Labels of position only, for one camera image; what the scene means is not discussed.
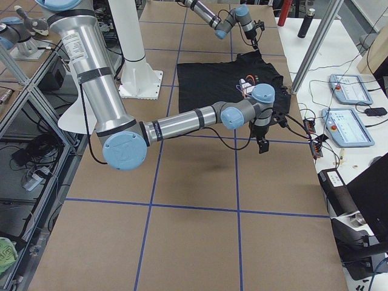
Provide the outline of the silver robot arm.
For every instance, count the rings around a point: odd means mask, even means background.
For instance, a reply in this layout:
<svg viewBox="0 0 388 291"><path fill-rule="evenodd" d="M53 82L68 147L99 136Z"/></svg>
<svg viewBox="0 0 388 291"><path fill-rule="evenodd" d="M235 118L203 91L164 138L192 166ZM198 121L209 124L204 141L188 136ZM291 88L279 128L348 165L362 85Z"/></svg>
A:
<svg viewBox="0 0 388 291"><path fill-rule="evenodd" d="M187 7L195 12L204 22L206 22L215 31L215 35L219 39L224 39L237 25L240 29L243 42L258 50L258 41L265 30L265 25L262 21L254 21L250 15L249 8L246 4L242 4L227 12L225 19L220 17L222 10L218 14L214 14L205 4L197 0L176 1L182 7Z"/></svg>
<svg viewBox="0 0 388 291"><path fill-rule="evenodd" d="M49 28L62 40L78 89L77 125L95 133L102 145L101 164L133 170L145 160L149 147L166 139L212 129L249 127L260 153L269 149L266 134L289 112L290 94L283 77L263 60L258 49L255 22L247 6L228 11L221 19L200 1L183 1L224 38L235 25L242 28L252 52L232 62L191 62L177 65L179 112L154 121L140 121L130 113L127 98L156 99L162 72L146 60L135 3L110 1L121 50L121 77L112 69L98 28L92 1L40 1Z"/></svg>

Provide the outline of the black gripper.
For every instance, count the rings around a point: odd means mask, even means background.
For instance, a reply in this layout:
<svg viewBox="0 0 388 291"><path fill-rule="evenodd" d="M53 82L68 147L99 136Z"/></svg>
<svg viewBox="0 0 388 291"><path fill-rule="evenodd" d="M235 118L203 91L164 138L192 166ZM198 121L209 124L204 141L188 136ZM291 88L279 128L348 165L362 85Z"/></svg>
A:
<svg viewBox="0 0 388 291"><path fill-rule="evenodd" d="M244 34L248 40L251 40L252 48L255 51L259 50L257 37L257 29L264 30L264 21L250 21L244 24Z"/></svg>
<svg viewBox="0 0 388 291"><path fill-rule="evenodd" d="M250 136L256 138L259 154L269 151L269 141L266 140L266 134L271 125L278 124L282 128L288 126L286 114L282 112L274 112L271 117L266 119L254 119L249 122Z"/></svg>

